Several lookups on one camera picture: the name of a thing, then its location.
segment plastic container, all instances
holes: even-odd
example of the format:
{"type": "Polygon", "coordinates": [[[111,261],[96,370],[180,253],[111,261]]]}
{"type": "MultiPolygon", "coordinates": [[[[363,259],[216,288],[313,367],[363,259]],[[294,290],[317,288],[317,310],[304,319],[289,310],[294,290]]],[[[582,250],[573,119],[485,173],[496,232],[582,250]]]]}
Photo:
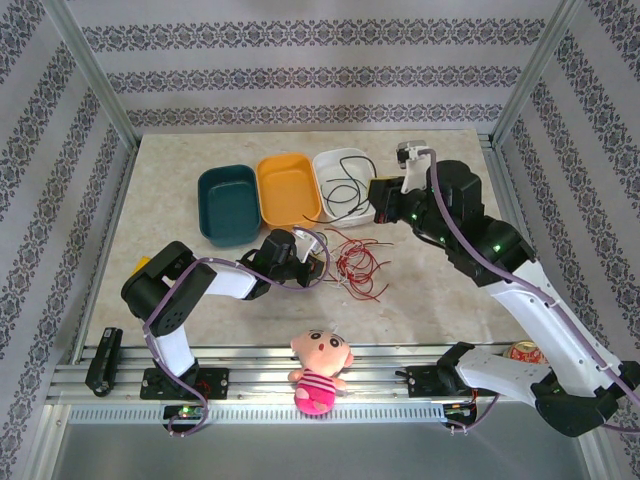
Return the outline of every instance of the plastic container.
{"type": "Polygon", "coordinates": [[[198,179],[200,232],[216,247],[253,242],[260,233],[256,174],[246,165],[212,168],[198,179]]]}
{"type": "MultiPolygon", "coordinates": [[[[346,215],[358,204],[357,197],[353,198],[356,195],[356,191],[352,188],[339,188],[331,193],[338,185],[355,186],[354,182],[348,179],[349,177],[340,166],[340,159],[351,156],[367,157],[367,154],[357,148],[339,148],[319,153],[313,159],[313,170],[318,182],[322,207],[328,221],[333,221],[346,215]],[[326,197],[329,195],[334,202],[327,202],[326,197]]],[[[364,158],[345,158],[342,163],[353,178],[362,182],[362,185],[360,185],[360,200],[366,200],[369,181],[375,175],[373,167],[364,158]]],[[[369,203],[365,203],[362,207],[366,208],[364,212],[353,212],[348,217],[334,221],[333,226],[341,228],[354,227],[372,222],[375,214],[374,208],[369,203]]]]}
{"type": "Polygon", "coordinates": [[[256,173],[260,210],[270,229],[315,225],[322,213],[322,202],[308,157],[302,153],[267,157],[258,164],[256,173]]]}

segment gray floor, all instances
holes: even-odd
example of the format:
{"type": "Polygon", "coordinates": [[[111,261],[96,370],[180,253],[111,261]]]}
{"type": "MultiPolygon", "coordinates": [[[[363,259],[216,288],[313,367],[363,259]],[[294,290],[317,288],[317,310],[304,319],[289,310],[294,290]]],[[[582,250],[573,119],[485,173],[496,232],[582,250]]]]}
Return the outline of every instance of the gray floor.
{"type": "Polygon", "coordinates": [[[56,479],[583,479],[578,442],[526,406],[499,404],[469,436],[439,424],[217,425],[186,439],[155,425],[70,425],[56,479]]]}

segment black cable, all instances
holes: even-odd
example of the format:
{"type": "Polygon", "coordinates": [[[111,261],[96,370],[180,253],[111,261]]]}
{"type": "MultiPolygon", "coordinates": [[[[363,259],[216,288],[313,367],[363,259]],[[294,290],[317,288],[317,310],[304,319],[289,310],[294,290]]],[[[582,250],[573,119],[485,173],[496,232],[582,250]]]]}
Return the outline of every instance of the black cable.
{"type": "Polygon", "coordinates": [[[416,238],[418,240],[420,240],[421,242],[428,243],[429,245],[433,245],[434,247],[442,248],[444,250],[444,245],[442,245],[441,243],[438,243],[438,242],[436,242],[434,240],[431,240],[430,238],[423,237],[420,234],[420,232],[418,232],[417,230],[411,230],[411,231],[416,236],[416,238]]]}
{"type": "MultiPolygon", "coordinates": [[[[376,165],[375,165],[375,163],[373,163],[373,161],[369,157],[365,157],[364,155],[348,155],[346,157],[340,158],[339,163],[340,163],[340,167],[344,171],[345,175],[347,175],[347,177],[349,177],[349,178],[332,178],[332,179],[327,180],[325,183],[351,180],[355,186],[346,185],[346,184],[345,185],[338,185],[333,190],[331,190],[331,192],[329,192],[329,195],[327,195],[326,197],[324,196],[324,192],[322,192],[322,186],[321,186],[320,187],[320,194],[322,195],[322,198],[324,198],[324,200],[326,201],[327,209],[329,210],[329,213],[331,215],[334,215],[333,209],[331,208],[331,203],[344,204],[344,203],[351,202],[351,201],[353,201],[353,200],[355,200],[357,198],[358,200],[356,202],[355,207],[353,207],[351,210],[349,210],[346,214],[342,215],[341,217],[335,218],[335,219],[333,219],[333,220],[331,220],[329,222],[322,222],[320,220],[312,220],[309,217],[307,217],[306,215],[302,215],[305,218],[305,220],[308,220],[310,222],[330,225],[330,224],[332,224],[334,222],[337,222],[338,220],[342,220],[343,218],[349,217],[354,212],[357,212],[358,210],[360,210],[360,207],[362,207],[362,205],[364,205],[365,203],[369,203],[369,200],[367,200],[366,198],[364,200],[362,200],[361,191],[360,191],[360,186],[362,186],[365,191],[367,190],[367,186],[361,180],[358,180],[357,178],[353,177],[353,175],[351,175],[349,173],[349,171],[347,170],[347,168],[345,167],[345,165],[343,163],[345,160],[349,160],[349,159],[352,159],[352,158],[361,158],[361,159],[367,160],[369,162],[369,164],[371,165],[372,169],[373,169],[373,177],[375,178],[375,177],[378,176],[378,170],[376,169],[376,165]],[[353,197],[347,199],[347,200],[332,200],[331,197],[336,192],[336,190],[338,190],[340,188],[344,188],[344,187],[353,189],[355,191],[355,195],[353,197]]],[[[367,210],[369,210],[370,207],[371,207],[371,204],[369,204],[367,206],[367,208],[365,208],[360,213],[360,215],[358,215],[358,216],[364,215],[367,212],[367,210]]]]}

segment plush doll face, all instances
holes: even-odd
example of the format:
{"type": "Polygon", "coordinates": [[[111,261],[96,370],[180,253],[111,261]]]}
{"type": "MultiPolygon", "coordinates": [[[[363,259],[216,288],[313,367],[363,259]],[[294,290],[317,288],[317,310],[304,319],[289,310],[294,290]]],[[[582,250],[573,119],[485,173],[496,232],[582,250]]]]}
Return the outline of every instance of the plush doll face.
{"type": "Polygon", "coordinates": [[[300,363],[315,373],[332,377],[353,363],[351,347],[341,337],[322,330],[309,330],[291,341],[300,363]]]}

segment beige tabletop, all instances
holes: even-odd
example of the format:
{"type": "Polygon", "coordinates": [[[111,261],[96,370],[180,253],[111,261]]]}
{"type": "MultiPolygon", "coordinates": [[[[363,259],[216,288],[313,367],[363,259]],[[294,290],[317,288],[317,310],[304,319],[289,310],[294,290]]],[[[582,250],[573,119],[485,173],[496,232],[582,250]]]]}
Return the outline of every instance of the beige tabletop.
{"type": "MultiPolygon", "coordinates": [[[[376,163],[379,174],[401,175],[395,160],[399,142],[423,139],[439,159],[467,163],[483,182],[489,215],[499,218],[484,158],[474,130],[308,132],[146,135],[120,216],[86,345],[97,345],[105,327],[124,330],[123,345],[143,345],[139,320],[120,298],[120,289],[142,256],[153,256],[173,240],[197,255],[239,259],[253,244],[218,249],[198,227],[197,181],[222,165],[255,167],[270,155],[299,151],[309,158],[322,151],[359,148],[376,163]]],[[[316,230],[324,231],[317,225],[316,230]]],[[[335,330],[355,344],[440,344],[456,341],[501,342],[526,334],[492,298],[457,272],[441,250],[419,242],[405,224],[344,229],[352,238],[392,242],[378,247],[379,261],[391,260],[376,274],[378,287],[389,283],[379,300],[357,301],[330,284],[308,292],[272,287],[255,301],[206,295],[185,323],[191,345],[286,345],[308,328],[335,330]]],[[[326,232],[329,246],[338,236],[326,232]]]]}

